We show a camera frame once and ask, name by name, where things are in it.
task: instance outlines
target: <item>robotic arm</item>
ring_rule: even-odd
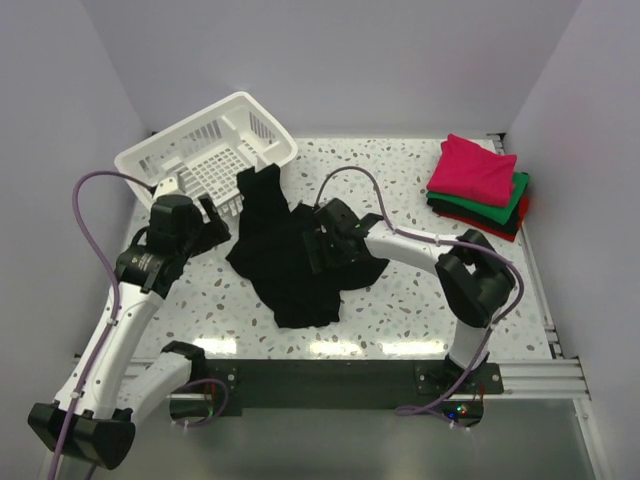
[[[154,195],[149,227],[136,234],[116,262],[121,308],[109,338],[78,400],[63,453],[103,468],[116,468],[127,455],[139,425],[162,399],[189,381],[207,377],[204,351],[172,342],[158,360],[122,391],[126,367],[149,320],[162,307],[171,285],[187,260],[230,238],[209,198],[201,198],[209,217],[204,223],[198,207],[175,184],[161,184]],[[486,348],[471,365],[486,329],[506,303],[515,281],[508,269],[489,255],[461,247],[427,245],[390,230],[379,215],[359,219],[334,199],[316,211],[317,228],[306,232],[305,245],[314,272],[336,268],[371,256],[396,260],[437,275],[447,302],[458,318],[447,362],[449,375],[476,369],[487,358]],[[138,245],[146,232],[146,245]],[[474,231],[462,240],[491,248]],[[475,270],[470,272],[467,266]],[[77,376],[93,352],[100,332],[111,322],[107,306],[78,366],[50,404],[34,405],[29,425],[53,450],[69,408]]]

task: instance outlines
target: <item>stack of folded clothes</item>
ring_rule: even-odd
[[[529,175],[515,172],[516,160],[451,134],[427,184],[427,204],[439,215],[513,242],[529,209]]]

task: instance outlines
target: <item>terrazzo table surface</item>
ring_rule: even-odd
[[[300,138],[299,156],[282,172],[282,189],[294,207],[312,204],[322,180],[345,165],[369,169],[383,188],[387,209],[398,225],[439,234],[462,234],[468,226],[435,215],[426,205],[425,185],[437,165],[442,140]],[[491,140],[478,144],[494,150]],[[357,215],[379,212],[369,181],[344,172],[325,189]],[[171,340],[194,343],[209,358],[387,359],[443,358],[451,345],[455,317],[438,279],[391,262],[382,277],[363,290],[342,292],[340,322],[322,328],[280,329],[273,313],[225,260],[235,243],[238,217],[225,217],[233,238],[192,259],[174,283],[165,305],[150,321],[134,359],[154,359]],[[127,241],[148,222],[137,202]],[[533,288],[522,233],[509,243],[486,233],[494,248],[523,273],[525,295],[494,332],[493,360],[551,359],[544,314]]]

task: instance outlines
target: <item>crumpled black garment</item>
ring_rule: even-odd
[[[338,322],[340,290],[375,283],[389,263],[370,259],[313,274],[302,239],[316,226],[313,208],[289,211],[280,189],[280,168],[271,165],[238,174],[243,195],[240,235],[227,256],[235,271],[253,284],[281,328],[323,327]]]

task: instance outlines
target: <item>white laundry basket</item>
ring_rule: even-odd
[[[208,193],[221,214],[242,209],[236,174],[251,166],[284,166],[298,154],[291,135],[255,99],[238,92],[163,130],[116,157],[116,168],[157,185],[176,175],[194,200]],[[152,198],[132,184],[146,208]]]

